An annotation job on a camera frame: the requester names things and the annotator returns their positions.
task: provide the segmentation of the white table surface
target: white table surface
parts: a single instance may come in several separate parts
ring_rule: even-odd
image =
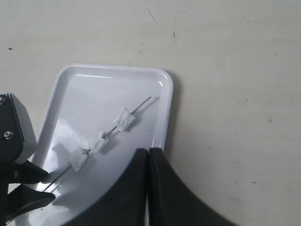
[[[164,69],[166,152],[185,184],[242,226],[299,226],[300,11],[296,0],[5,0],[0,90],[38,135],[65,65]]]

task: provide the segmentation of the black curved object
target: black curved object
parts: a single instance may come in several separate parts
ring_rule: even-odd
[[[65,226],[143,226],[146,201],[147,150],[137,149],[113,187]]]
[[[21,214],[47,206],[55,199],[55,195],[20,185],[8,194],[7,199],[6,221],[10,221]]]
[[[150,226],[234,226],[194,195],[159,148],[149,152]]]

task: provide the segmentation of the cotton piece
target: cotton piece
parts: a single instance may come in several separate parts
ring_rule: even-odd
[[[91,153],[99,153],[103,150],[104,147],[109,143],[109,139],[103,138],[105,136],[104,132],[100,132],[95,137],[89,139],[89,146],[91,149]]]
[[[114,120],[114,124],[117,126],[120,132],[125,131],[133,122],[135,116],[133,116],[127,108],[123,108],[118,117]]]
[[[88,155],[86,150],[83,148],[75,149],[75,151],[71,152],[69,157],[69,162],[72,165],[72,168],[75,172],[78,172],[82,166],[86,163],[88,159]]]

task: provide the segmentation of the screw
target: screw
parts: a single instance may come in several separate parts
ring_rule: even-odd
[[[6,140],[10,140],[13,136],[14,136],[14,133],[12,133],[12,132],[10,132],[10,131],[6,131],[6,132],[4,133],[4,138],[5,138]]]
[[[5,99],[0,97],[0,105],[4,104]]]

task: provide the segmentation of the white tray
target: white tray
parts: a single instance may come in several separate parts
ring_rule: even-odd
[[[136,148],[164,148],[172,93],[171,77],[160,69],[83,64],[64,68],[32,157],[52,178],[69,165],[71,151],[97,132],[112,129],[123,107],[131,111],[152,98],[134,113],[136,121],[129,131],[114,131],[101,153],[91,154],[79,172],[68,172],[47,190],[56,195],[50,205],[18,217],[15,225],[57,226],[69,221],[110,189]],[[46,186],[39,183],[36,189]]]

